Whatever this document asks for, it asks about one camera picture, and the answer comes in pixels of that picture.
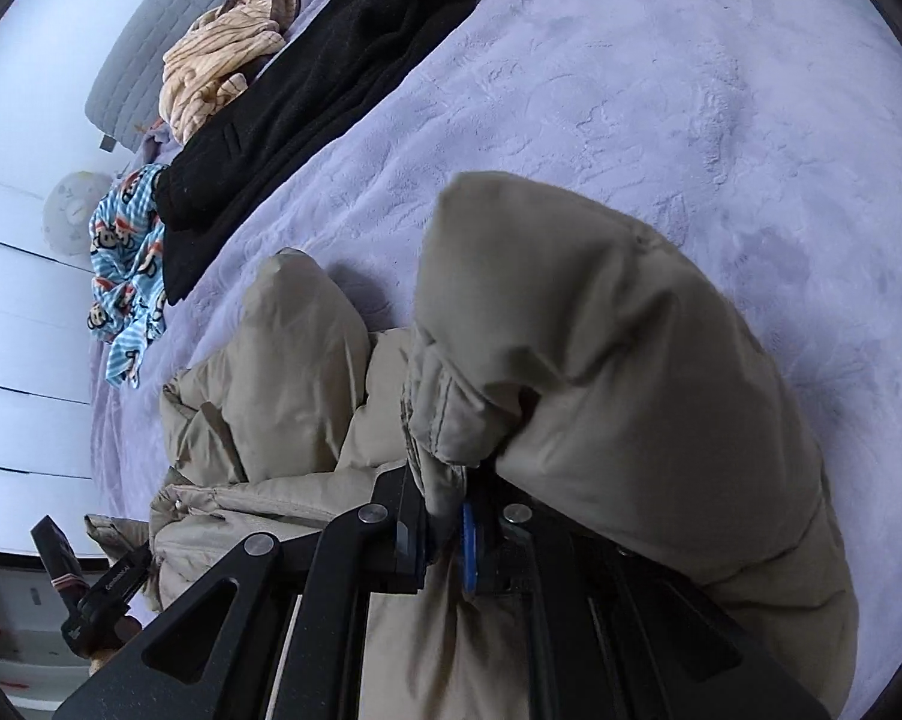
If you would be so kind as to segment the person's left hand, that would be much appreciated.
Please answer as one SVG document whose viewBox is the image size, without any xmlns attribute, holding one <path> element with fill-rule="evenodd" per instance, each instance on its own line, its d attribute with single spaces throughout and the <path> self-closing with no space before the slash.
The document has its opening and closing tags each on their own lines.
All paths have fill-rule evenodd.
<svg viewBox="0 0 902 720">
<path fill-rule="evenodd" d="M 118 653 L 124 645 L 129 644 L 136 635 L 142 631 L 142 624 L 137 617 L 122 616 L 115 626 L 115 640 L 111 642 L 108 649 L 99 650 L 90 656 L 90 668 L 88 674 L 98 673 L 101 668 Z"/>
</svg>

